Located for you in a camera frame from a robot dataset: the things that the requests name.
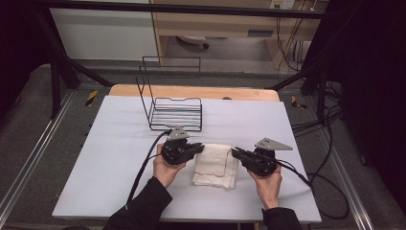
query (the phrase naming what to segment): black sleeve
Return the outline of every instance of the black sleeve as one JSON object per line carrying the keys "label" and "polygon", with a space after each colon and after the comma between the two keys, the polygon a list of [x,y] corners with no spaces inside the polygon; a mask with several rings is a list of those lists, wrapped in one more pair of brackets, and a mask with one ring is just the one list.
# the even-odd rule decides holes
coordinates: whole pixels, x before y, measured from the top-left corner
{"label": "black sleeve", "polygon": [[287,208],[263,210],[263,222],[268,230],[302,230],[295,211]]}
{"label": "black sleeve", "polygon": [[110,217],[103,230],[154,229],[171,201],[172,197],[167,189],[152,176],[144,189],[126,207]]}

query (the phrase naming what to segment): human hand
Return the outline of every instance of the human hand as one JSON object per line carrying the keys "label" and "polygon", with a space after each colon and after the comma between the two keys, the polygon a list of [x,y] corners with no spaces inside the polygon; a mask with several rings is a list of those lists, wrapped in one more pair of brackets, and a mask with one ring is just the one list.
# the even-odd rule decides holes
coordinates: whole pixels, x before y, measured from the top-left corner
{"label": "human hand", "polygon": [[167,188],[175,179],[177,173],[185,168],[186,163],[180,165],[170,165],[161,154],[163,144],[159,144],[157,148],[157,155],[153,160],[153,176],[155,176],[161,184]]}
{"label": "human hand", "polygon": [[265,209],[279,207],[278,195],[282,183],[281,169],[282,167],[278,165],[275,171],[267,177],[248,172],[257,184],[257,193]]}

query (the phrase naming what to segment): gray carpet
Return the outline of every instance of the gray carpet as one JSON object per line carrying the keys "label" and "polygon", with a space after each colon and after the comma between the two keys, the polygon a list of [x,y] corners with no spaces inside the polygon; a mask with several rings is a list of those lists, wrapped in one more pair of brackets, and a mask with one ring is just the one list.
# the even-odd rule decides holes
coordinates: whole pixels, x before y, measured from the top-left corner
{"label": "gray carpet", "polygon": [[[99,74],[115,82],[134,83],[134,73],[132,71],[123,71],[119,74],[112,71],[100,71]],[[161,81],[160,83],[169,84],[172,82],[174,84],[262,88],[264,85],[268,86],[277,81],[279,81],[278,77],[275,76],[274,78],[269,76],[266,78],[264,75],[205,74],[199,80],[191,80],[191,82],[172,80]],[[41,87],[31,87],[31,85],[41,85]],[[17,176],[24,159],[30,153],[41,131],[49,121],[48,118],[51,114],[49,85],[49,72],[46,69],[35,71],[29,84],[24,89],[21,103],[2,121],[1,140],[2,144],[8,145],[7,148],[3,148],[5,145],[2,145],[0,154],[2,157],[2,171],[0,173],[0,176],[2,176],[2,196]],[[57,202],[56,194],[63,189],[69,173],[75,165],[80,152],[80,145],[86,139],[85,134],[91,128],[89,125],[92,124],[97,115],[103,96],[108,93],[108,90],[108,88],[99,90],[91,107],[84,106],[91,90],[78,90],[31,180],[11,212],[6,226],[16,223],[28,223],[34,226],[40,226],[40,224],[42,226],[43,224],[47,226],[56,225],[58,228],[66,225],[102,226],[104,224],[104,221],[98,220],[67,221],[52,218],[51,214]],[[313,120],[308,109],[291,106],[290,96],[284,96],[283,92],[281,93],[281,100],[285,102],[291,124]],[[300,95],[296,96],[298,101],[304,101]],[[382,229],[406,229],[404,215],[386,190],[374,168],[361,165],[359,154],[351,141],[345,122],[336,121],[333,124],[333,133],[334,146],[342,154],[340,157],[354,181],[374,226]],[[309,173],[314,172],[325,156],[325,148],[321,142],[320,134],[312,132],[299,137],[297,143],[306,171]],[[329,164],[326,164],[322,170],[322,175],[337,183]],[[315,181],[315,187],[320,198],[318,205],[321,210],[331,215],[341,215],[344,212],[344,201],[334,189],[320,180]],[[357,227],[352,215],[340,220],[322,218],[323,222],[312,224],[312,228],[344,229]]]}

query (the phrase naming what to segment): black metal frame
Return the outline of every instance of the black metal frame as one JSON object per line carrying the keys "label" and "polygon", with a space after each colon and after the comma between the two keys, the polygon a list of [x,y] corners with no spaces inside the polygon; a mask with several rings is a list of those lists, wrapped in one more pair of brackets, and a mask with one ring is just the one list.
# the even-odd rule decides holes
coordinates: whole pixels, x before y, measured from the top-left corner
{"label": "black metal frame", "polygon": [[[201,131],[203,127],[203,105],[199,98],[155,98],[152,93],[151,79],[196,79],[196,77],[155,77],[151,76],[154,72],[148,68],[193,68],[200,73],[200,57],[176,57],[176,59],[196,59],[196,66],[147,66],[147,58],[165,58],[165,57],[143,57],[143,66],[139,66],[140,76],[136,77],[141,101],[147,115],[147,121],[151,130],[170,130],[181,126],[186,131]],[[150,99],[150,105],[147,107],[147,99]]]}
{"label": "black metal frame", "polygon": [[[44,9],[76,9],[76,10],[94,10],[94,11],[118,11],[118,12],[175,12],[175,13],[200,13],[200,14],[220,14],[220,15],[241,15],[241,16],[260,16],[260,17],[280,17],[280,18],[307,18],[332,20],[341,18],[343,11],[284,11],[284,10],[265,10],[265,9],[245,9],[230,7],[210,7],[210,6],[186,6],[169,4],[141,4],[141,3],[112,3],[112,2],[90,2],[90,1],[65,1],[65,0],[27,0],[26,3],[31,7],[32,13],[38,25],[48,39],[52,47],[51,57],[54,58],[52,65],[54,67],[53,80],[62,76],[69,88],[78,88],[79,80],[73,71],[76,69],[89,78],[101,83],[104,86],[112,86],[114,83],[101,78],[90,70],[70,59],[62,45],[56,39],[50,25],[44,18]],[[286,80],[280,84],[270,87],[270,89],[279,90],[289,83],[305,78],[307,74],[313,72],[314,66],[308,66],[308,70],[303,70],[299,76]],[[60,108],[59,86],[53,84],[54,110],[53,117]]]}

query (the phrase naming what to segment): white wall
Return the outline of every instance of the white wall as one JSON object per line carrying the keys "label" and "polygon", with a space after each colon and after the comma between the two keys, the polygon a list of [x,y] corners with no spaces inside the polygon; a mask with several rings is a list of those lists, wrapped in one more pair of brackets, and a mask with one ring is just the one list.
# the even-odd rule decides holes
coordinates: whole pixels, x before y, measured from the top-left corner
{"label": "white wall", "polygon": [[157,56],[150,12],[51,9],[51,13],[70,58],[140,60]]}

